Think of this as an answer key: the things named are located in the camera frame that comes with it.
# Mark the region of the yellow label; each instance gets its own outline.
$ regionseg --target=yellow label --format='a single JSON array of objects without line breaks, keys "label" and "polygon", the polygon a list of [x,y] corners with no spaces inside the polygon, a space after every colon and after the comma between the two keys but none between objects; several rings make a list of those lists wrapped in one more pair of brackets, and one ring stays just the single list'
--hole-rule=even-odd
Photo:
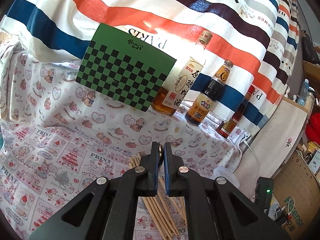
[{"label": "yellow label", "polygon": [[199,76],[202,68],[203,67],[200,63],[190,57],[178,75],[173,88],[169,90],[164,98],[162,104],[173,109],[178,109],[180,103],[187,95],[196,78]]},{"label": "yellow label", "polygon": [[221,85],[224,85],[228,79],[229,74],[230,74],[230,69],[225,65],[222,65],[212,78],[218,81]]},{"label": "yellow label", "polygon": [[202,122],[211,110],[213,104],[214,102],[210,98],[200,93],[196,101],[194,101],[193,105],[190,107],[188,114],[198,122]]}]

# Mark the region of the red bottle cap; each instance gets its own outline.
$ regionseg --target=red bottle cap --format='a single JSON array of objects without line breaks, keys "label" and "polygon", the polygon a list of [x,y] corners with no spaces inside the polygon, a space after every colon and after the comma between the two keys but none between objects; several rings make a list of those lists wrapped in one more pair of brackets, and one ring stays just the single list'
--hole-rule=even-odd
[{"label": "red bottle cap", "polygon": [[251,85],[251,86],[249,87],[248,92],[249,92],[251,95],[253,94],[253,92],[254,92],[254,86],[253,86],[253,85]]}]

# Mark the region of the gold bottle cap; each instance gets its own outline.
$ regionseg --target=gold bottle cap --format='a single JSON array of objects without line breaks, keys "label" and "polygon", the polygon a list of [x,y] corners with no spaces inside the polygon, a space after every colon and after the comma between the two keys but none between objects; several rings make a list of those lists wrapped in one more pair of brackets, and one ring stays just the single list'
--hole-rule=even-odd
[{"label": "gold bottle cap", "polygon": [[228,60],[228,59],[226,59],[226,60],[224,61],[224,63],[227,63],[228,65],[230,65],[231,68],[233,67],[232,61],[230,61],[230,60]]},{"label": "gold bottle cap", "polygon": [[206,45],[208,45],[209,41],[212,38],[212,33],[209,31],[203,31],[198,38],[199,41],[203,41]]}]

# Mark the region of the black plastic bag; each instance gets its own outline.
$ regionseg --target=black plastic bag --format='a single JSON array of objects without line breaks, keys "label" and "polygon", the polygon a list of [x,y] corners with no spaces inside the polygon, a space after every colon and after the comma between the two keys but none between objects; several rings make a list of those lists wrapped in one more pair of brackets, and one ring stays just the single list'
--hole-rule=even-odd
[{"label": "black plastic bag", "polygon": [[301,30],[302,32],[302,58],[305,61],[308,61],[313,64],[320,64],[318,54],[313,47],[313,44],[310,40],[309,35],[306,31]]}]

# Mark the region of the white cable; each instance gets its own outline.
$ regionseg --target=white cable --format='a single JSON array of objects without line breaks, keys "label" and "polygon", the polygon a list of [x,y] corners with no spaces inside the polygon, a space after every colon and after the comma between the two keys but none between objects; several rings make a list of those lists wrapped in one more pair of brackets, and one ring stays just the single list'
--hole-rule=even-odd
[{"label": "white cable", "polygon": [[252,155],[254,156],[254,158],[256,159],[256,161],[257,161],[257,163],[258,163],[258,170],[257,170],[257,174],[256,174],[256,176],[254,177],[254,180],[253,180],[253,182],[252,182],[252,186],[251,186],[251,190],[250,190],[250,200],[252,200],[252,188],[253,188],[253,185],[254,185],[254,182],[256,181],[256,178],[257,178],[257,176],[258,176],[258,174],[259,174],[259,170],[260,170],[260,162],[259,162],[259,159],[258,159],[258,157],[256,156],[256,154],[253,152],[253,150],[251,149],[251,147],[249,146],[249,144],[247,143],[247,141],[246,140],[244,140],[243,141],[247,146],[248,146],[248,148],[250,149],[250,151],[252,152]]},{"label": "white cable", "polygon": [[294,203],[293,203],[292,210],[289,212],[289,204],[290,204],[290,200],[289,200],[289,202],[288,202],[288,216],[292,213],[292,211],[293,211],[293,209],[294,209],[294,206],[296,205],[296,200],[294,199],[294,197],[292,197],[292,198],[293,198]]}]

